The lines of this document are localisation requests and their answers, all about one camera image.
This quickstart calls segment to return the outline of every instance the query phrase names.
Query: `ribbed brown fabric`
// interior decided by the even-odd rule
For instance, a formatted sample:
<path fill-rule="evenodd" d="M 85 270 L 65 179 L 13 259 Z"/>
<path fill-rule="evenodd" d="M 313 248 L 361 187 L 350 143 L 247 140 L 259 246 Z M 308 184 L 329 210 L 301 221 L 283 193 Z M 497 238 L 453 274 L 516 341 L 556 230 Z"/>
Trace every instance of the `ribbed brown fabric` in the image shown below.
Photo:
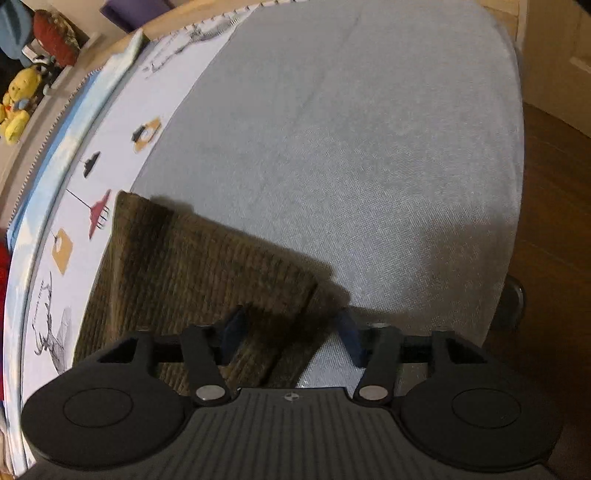
<path fill-rule="evenodd" d="M 74 363 L 126 332 L 180 333 L 237 305 L 250 305 L 249 333 L 222 368 L 232 388 L 294 386 L 339 307 L 327 284 L 265 242 L 122 192 Z M 160 378 L 188 393 L 182 365 L 163 364 Z"/>

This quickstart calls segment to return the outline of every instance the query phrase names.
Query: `bed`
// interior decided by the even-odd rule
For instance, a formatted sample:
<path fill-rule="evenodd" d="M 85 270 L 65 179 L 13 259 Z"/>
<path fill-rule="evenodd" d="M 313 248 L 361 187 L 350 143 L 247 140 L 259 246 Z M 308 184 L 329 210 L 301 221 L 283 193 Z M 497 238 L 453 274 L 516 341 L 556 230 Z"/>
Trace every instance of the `bed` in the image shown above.
<path fill-rule="evenodd" d="M 12 229 L 4 382 L 17 472 L 33 461 L 20 408 L 71 366 L 118 190 L 314 259 L 364 321 L 483 342 L 524 153 L 515 51 L 484 9 L 266 2 L 140 44 L 86 80 L 85 107 L 61 120 Z M 300 385 L 360 375 L 333 336 Z"/>

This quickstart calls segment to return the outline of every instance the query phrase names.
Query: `wooden floor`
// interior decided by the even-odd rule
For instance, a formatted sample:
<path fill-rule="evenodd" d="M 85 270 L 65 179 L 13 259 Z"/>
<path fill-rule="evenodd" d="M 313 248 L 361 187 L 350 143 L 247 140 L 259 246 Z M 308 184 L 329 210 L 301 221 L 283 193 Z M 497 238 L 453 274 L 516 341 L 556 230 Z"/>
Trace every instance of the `wooden floor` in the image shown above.
<path fill-rule="evenodd" d="M 591 139 L 524 106 L 525 173 L 509 272 L 527 309 L 518 333 L 489 334 L 497 357 L 539 382 L 567 417 L 551 465 L 591 478 Z"/>

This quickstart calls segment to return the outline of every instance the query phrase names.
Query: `gray tablecloth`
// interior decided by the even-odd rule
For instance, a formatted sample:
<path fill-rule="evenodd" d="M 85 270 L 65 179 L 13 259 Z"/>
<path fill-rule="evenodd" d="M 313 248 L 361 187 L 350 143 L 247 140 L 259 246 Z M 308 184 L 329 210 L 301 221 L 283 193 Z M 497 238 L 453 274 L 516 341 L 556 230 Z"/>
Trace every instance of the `gray tablecloth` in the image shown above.
<path fill-rule="evenodd" d="M 238 28 L 134 191 L 303 254 L 361 317 L 481 343 L 523 155 L 515 52 L 480 6 L 310 0 Z M 334 336 L 301 385 L 360 374 Z"/>

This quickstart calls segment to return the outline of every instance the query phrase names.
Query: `yellow duck toy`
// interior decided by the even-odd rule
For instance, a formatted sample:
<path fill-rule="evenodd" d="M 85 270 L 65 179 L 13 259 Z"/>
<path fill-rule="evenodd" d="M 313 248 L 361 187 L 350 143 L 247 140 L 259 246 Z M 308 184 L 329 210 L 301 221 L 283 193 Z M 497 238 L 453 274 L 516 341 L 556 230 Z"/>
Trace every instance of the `yellow duck toy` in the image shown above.
<path fill-rule="evenodd" d="M 31 119 L 22 105 L 31 104 L 37 88 L 41 84 L 41 74 L 35 68 L 21 70 L 8 86 L 0 108 L 0 135 L 8 145 L 18 142 Z"/>

